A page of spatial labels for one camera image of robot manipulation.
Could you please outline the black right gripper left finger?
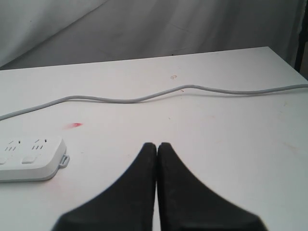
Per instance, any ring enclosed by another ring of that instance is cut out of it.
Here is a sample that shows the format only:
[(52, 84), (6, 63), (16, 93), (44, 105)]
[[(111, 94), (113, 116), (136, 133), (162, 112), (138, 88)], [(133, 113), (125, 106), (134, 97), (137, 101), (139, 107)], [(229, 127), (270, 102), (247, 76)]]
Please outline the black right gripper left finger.
[(150, 231), (156, 187), (156, 146), (145, 143), (109, 188), (63, 214), (55, 231)]

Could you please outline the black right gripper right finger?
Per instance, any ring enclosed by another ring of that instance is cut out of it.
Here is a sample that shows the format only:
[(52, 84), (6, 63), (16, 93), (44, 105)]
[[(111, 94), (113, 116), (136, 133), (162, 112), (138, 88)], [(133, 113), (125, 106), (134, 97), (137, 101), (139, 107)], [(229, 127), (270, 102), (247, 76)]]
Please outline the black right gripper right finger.
[(250, 213), (205, 186), (184, 165), (170, 143), (157, 152), (157, 192), (163, 231), (263, 231)]

